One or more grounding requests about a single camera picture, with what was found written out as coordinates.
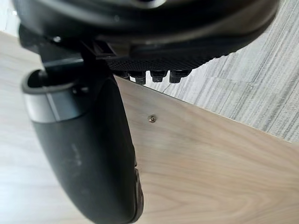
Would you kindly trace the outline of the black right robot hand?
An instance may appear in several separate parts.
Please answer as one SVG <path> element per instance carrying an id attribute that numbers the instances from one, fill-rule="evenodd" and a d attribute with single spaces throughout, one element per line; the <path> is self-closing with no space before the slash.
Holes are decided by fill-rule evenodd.
<path id="1" fill-rule="evenodd" d="M 178 83 L 258 38 L 277 0 L 15 0 L 23 48 L 43 69 L 21 84 L 64 191 L 88 219 L 131 223 L 143 195 L 115 76 Z"/>

